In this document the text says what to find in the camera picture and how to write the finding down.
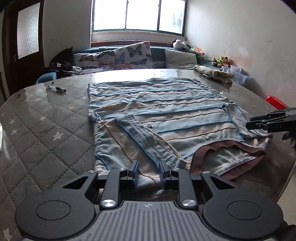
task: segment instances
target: frosted glass panel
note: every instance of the frosted glass panel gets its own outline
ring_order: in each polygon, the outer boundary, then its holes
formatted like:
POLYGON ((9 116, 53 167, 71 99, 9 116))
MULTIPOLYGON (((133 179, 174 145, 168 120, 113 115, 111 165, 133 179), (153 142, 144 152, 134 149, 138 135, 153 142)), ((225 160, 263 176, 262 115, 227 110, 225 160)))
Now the frosted glass panel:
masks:
POLYGON ((40 3, 37 3, 19 11, 17 20, 18 58, 22 58, 39 51, 39 8, 40 3))

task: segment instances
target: window frame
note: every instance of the window frame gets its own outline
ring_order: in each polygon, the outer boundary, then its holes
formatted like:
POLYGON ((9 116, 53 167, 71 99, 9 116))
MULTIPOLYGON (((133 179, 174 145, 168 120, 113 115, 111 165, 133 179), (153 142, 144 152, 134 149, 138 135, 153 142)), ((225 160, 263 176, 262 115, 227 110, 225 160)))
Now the window frame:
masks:
MULTIPOLYGON (((185 1, 183 28, 182 28, 182 33, 181 34, 159 30, 161 0, 159 0, 159 5, 158 5, 159 9, 158 9, 158 19, 157 19, 157 30, 156 31, 155 30, 144 30, 144 29, 128 29, 128 28, 126 28, 126 22, 125 22, 125 28, 122 28, 122 29, 94 30, 94 9, 95 9, 95 4, 96 4, 96 0, 93 0, 93 9, 92 9, 92 18, 91 18, 91 33, 102 33, 102 32, 108 32, 108 31, 141 31, 141 32, 171 34, 171 35, 182 36, 182 37, 185 34, 185 24, 186 24, 186 16, 187 16, 187 1, 185 1)), ((126 20, 127 20, 127 11, 128 11, 128 0, 126 0, 126 20)))

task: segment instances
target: butterfly pillow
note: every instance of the butterfly pillow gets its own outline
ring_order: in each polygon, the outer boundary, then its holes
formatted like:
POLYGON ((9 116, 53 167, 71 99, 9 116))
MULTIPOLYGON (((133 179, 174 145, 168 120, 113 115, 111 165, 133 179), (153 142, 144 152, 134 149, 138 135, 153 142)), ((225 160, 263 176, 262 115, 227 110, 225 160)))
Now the butterfly pillow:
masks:
POLYGON ((153 62, 148 41, 114 50, 114 69, 152 69, 153 62))
POLYGON ((75 65, 87 67, 89 69, 110 67, 113 68, 115 53, 114 51, 103 51, 99 53, 78 53, 74 54, 75 65))
POLYGON ((113 68, 115 61, 115 52, 113 50, 96 53, 94 57, 95 62, 98 62, 99 68, 113 68))
POLYGON ((114 70, 114 68, 109 66, 105 66, 101 68, 92 68, 91 66, 87 66, 87 67, 82 67, 81 74, 94 74, 94 73, 110 71, 110 70, 114 70))
POLYGON ((75 66, 86 67, 86 66, 97 66, 99 67, 98 62, 96 62, 95 54, 90 53, 77 53, 74 54, 75 66))

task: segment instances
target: white container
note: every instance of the white container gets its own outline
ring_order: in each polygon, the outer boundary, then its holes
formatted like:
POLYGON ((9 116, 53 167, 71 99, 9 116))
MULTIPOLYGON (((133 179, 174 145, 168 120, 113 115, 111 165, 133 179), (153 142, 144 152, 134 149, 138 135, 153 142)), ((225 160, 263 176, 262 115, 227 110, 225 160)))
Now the white container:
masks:
POLYGON ((225 72, 225 73, 227 73, 227 72, 228 72, 228 69, 229 69, 229 67, 228 67, 228 66, 227 66, 227 67, 223 66, 223 67, 222 67, 222 72, 225 72))
POLYGON ((240 73, 240 74, 244 74, 244 69, 239 68, 239 67, 236 67, 236 66, 234 66, 234 65, 230 65, 230 69, 231 69, 232 71, 238 72, 238 73, 240 73))
POLYGON ((231 69, 228 70, 228 72, 234 74, 234 77, 232 78, 232 80, 242 86, 244 86, 247 82, 249 82, 251 80, 250 76, 240 74, 240 73, 233 71, 231 69))

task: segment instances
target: towel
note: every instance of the towel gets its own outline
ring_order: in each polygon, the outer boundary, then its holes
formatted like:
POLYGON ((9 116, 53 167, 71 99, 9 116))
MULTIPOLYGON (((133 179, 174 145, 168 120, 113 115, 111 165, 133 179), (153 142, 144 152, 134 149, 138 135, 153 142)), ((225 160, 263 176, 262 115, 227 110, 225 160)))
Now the towel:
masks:
POLYGON ((202 65, 198 65, 198 64, 194 66, 194 70, 196 70, 197 72, 204 74, 206 76, 212 77, 214 80, 218 80, 218 81, 226 83, 226 84, 233 83, 231 78, 234 77, 234 74, 225 73, 225 72, 215 70, 215 69, 210 69, 206 66, 202 66, 202 65))

